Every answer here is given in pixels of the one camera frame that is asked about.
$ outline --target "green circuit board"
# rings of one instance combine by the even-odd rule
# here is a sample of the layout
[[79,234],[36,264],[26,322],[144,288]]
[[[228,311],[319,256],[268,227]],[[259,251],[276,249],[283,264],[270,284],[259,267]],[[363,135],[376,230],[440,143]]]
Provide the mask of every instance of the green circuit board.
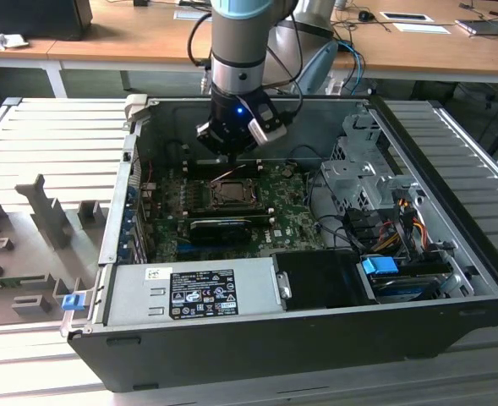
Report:
[[170,170],[156,180],[162,213],[154,220],[156,258],[159,262],[212,261],[267,257],[285,250],[324,249],[315,219],[304,205],[304,176],[293,167],[266,165],[259,178],[253,179],[258,199],[273,207],[276,219],[269,227],[252,228],[248,244],[236,247],[192,249],[183,218],[182,190],[187,181],[181,171]]

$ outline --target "sticker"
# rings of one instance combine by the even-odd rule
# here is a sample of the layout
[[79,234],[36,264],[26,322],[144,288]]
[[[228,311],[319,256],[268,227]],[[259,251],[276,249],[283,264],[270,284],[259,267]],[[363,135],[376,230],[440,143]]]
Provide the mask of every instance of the sticker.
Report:
[[145,269],[145,280],[169,279],[173,268],[147,268]]
[[172,292],[170,317],[174,320],[238,314],[233,269],[170,272],[169,276]]

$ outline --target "white crumpled paper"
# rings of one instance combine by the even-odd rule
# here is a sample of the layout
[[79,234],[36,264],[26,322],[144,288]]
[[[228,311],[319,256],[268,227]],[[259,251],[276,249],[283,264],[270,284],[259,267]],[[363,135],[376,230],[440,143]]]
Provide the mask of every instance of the white crumpled paper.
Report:
[[25,42],[23,36],[19,34],[4,35],[0,34],[0,50],[4,51],[6,48],[25,47],[29,42]]

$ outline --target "computer mouse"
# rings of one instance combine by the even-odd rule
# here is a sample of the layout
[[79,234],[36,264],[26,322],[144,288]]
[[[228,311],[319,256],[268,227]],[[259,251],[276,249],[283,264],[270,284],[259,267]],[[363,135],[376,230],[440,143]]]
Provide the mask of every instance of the computer mouse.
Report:
[[361,21],[362,23],[372,21],[373,19],[375,19],[375,15],[372,14],[370,11],[362,10],[359,12],[358,20]]

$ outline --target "gray floor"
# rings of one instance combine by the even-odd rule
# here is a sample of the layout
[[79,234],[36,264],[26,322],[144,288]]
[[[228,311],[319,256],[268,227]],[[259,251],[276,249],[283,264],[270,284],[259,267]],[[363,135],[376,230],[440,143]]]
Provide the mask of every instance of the gray floor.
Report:
[[[63,79],[69,97],[125,97],[128,94],[121,86],[117,71],[63,71]],[[130,81],[134,91],[153,96],[194,96],[200,92],[200,74],[131,72]],[[380,95],[391,99],[407,100],[413,89],[413,82],[406,80],[367,80],[366,85],[375,85]],[[460,85],[446,103],[446,109],[474,138],[478,138],[498,109],[498,85],[492,88],[495,101],[489,109],[484,99],[487,86],[476,84]],[[446,84],[429,83],[424,87],[423,96],[438,99],[448,89]],[[8,96],[53,97],[53,93],[41,70],[0,69],[0,104]],[[497,133],[498,119],[487,131],[482,146],[487,148]]]

